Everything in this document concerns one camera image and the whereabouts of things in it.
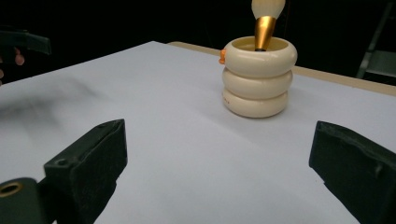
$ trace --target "brush holder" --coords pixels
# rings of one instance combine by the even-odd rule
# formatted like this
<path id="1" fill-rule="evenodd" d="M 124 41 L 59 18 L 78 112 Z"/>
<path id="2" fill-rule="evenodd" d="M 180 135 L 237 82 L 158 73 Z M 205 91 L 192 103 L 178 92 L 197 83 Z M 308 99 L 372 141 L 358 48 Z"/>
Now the brush holder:
<path id="1" fill-rule="evenodd" d="M 297 50 L 289 41 L 272 37 L 267 51 L 255 51 L 254 41 L 254 36 L 237 38 L 221 51 L 222 96 L 235 114 L 266 118 L 288 103 Z"/>

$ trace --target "gold ferrule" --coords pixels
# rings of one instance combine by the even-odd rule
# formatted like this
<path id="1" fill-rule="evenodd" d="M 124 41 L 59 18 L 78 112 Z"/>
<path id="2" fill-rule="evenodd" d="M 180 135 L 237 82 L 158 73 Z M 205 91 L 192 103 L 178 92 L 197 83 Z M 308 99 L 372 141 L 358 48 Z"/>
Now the gold ferrule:
<path id="1" fill-rule="evenodd" d="M 259 17 L 255 27 L 255 50 L 266 51 L 270 45 L 271 37 L 275 30 L 276 19 L 274 17 Z"/>

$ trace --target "makeup brush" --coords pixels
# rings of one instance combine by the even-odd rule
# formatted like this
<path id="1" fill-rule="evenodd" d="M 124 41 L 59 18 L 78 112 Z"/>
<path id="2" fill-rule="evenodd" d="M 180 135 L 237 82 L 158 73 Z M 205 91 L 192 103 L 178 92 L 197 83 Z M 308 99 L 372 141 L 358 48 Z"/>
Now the makeup brush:
<path id="1" fill-rule="evenodd" d="M 285 6 L 285 0 L 252 0 L 251 9 L 256 18 L 255 51 L 266 51 L 275 30 L 276 20 Z"/>

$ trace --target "white tabletop surface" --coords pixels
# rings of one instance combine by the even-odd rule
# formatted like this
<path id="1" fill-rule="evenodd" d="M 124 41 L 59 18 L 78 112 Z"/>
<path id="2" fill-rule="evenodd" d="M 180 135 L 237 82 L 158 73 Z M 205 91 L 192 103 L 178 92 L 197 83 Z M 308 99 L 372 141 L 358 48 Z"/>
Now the white tabletop surface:
<path id="1" fill-rule="evenodd" d="M 283 112 L 222 102 L 219 57 L 158 42 L 0 88 L 0 182 L 125 119 L 128 165 L 98 224 L 358 223 L 308 166 L 318 120 L 396 150 L 396 97 L 294 74 Z"/>

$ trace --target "tabletop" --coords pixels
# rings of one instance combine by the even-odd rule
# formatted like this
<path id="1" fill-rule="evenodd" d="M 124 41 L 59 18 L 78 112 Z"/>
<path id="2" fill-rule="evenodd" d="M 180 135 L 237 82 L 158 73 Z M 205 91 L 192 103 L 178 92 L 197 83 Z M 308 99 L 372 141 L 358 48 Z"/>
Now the tabletop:
<path id="1" fill-rule="evenodd" d="M 308 166 L 315 126 L 395 152 L 395 96 L 297 69 L 281 113 L 242 118 L 223 105 L 218 59 L 151 41 L 2 86 L 0 182 L 42 179 L 88 130 L 124 119 L 128 165 L 95 223 L 359 223 Z"/>

